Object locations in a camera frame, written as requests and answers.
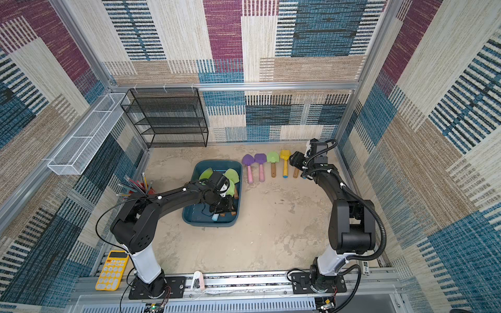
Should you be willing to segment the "green shovel wooden handle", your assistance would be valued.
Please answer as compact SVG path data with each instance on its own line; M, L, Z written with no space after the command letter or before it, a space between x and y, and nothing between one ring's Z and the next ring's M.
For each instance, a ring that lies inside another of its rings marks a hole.
M280 161L279 154L275 151L270 151L267 155L267 162L270 163L271 166L271 177L275 178L277 176L277 163Z

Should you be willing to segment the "purple shovel pink handle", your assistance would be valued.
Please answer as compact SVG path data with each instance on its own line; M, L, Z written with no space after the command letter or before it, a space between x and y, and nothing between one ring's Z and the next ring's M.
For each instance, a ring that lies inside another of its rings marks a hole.
M260 182L264 182L266 180L264 164L267 163L267 156L264 153L257 153L254 156L254 160L259 165L259 180Z
M247 167L247 181L248 184L253 184L253 171L252 171L252 165L255 163L254 156L246 154L243 159L242 163Z

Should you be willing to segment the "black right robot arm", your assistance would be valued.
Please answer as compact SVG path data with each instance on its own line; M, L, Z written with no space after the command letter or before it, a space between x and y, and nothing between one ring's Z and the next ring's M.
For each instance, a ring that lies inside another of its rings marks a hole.
M336 287L340 277L348 273L343 269L347 263L375 260L387 245L386 228L373 202L351 190L338 169L325 160L321 155L308 158L299 151L289 159L290 165L321 187L332 203L329 246L309 270L312 290L317 293Z

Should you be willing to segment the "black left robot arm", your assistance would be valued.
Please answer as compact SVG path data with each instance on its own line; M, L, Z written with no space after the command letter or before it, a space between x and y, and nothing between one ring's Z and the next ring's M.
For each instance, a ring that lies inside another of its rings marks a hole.
M158 221L178 209L200 203L208 205L214 213L230 212L234 191L235 186L228 179L223 184L205 180L160 194L136 193L129 197L110 230L136 269L130 299L157 299L166 295L165 274L152 247Z

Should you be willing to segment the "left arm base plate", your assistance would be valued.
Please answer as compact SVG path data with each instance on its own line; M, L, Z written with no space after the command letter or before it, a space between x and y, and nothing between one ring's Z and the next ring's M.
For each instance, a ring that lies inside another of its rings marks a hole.
M184 276L170 276L155 279L146 284L138 277L133 280L129 300L164 300L181 299L185 291L186 278Z

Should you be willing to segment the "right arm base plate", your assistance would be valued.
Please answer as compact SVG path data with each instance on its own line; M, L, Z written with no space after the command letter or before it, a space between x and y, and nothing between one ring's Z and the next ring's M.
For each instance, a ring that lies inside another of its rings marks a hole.
M292 271L287 275L288 280L292 283L293 294L308 294L308 293L345 293L347 286L341 281L342 277L335 281L333 286L315 288L311 283L308 273L300 271Z

